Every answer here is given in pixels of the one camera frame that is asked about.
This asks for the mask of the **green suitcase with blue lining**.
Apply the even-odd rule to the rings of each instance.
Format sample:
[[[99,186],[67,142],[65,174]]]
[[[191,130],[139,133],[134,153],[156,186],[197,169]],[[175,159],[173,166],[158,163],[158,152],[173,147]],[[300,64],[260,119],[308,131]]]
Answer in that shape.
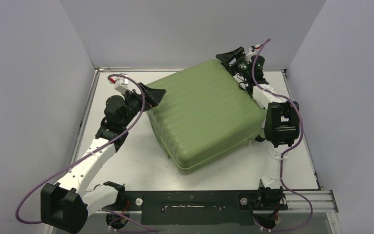
[[[164,153],[188,175],[247,145],[261,133],[266,111],[217,59],[149,83],[164,89],[148,111]]]

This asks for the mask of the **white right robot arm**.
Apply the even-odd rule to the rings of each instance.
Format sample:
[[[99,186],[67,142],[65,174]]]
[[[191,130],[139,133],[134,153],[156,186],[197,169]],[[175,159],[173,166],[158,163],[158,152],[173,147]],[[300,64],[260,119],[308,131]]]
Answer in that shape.
[[[278,94],[266,80],[261,49],[261,45],[253,46],[247,54],[243,47],[239,47],[215,57],[231,75],[239,75],[243,79],[244,90],[266,110],[263,138],[271,145],[261,184],[269,189],[282,189],[285,162],[300,135],[299,105]]]

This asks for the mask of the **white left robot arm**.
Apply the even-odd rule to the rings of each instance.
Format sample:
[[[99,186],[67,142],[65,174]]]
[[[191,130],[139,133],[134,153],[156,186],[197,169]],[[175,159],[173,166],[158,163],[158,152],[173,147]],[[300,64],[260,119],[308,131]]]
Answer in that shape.
[[[107,181],[89,193],[86,190],[103,165],[124,144],[130,127],[140,119],[141,113],[158,106],[166,94],[165,89],[150,88],[142,83],[137,87],[140,93],[125,85],[115,86],[120,94],[106,100],[105,116],[88,150],[56,183],[43,186],[40,192],[43,223],[76,234],[97,211],[107,206],[115,210],[125,206],[123,185]]]

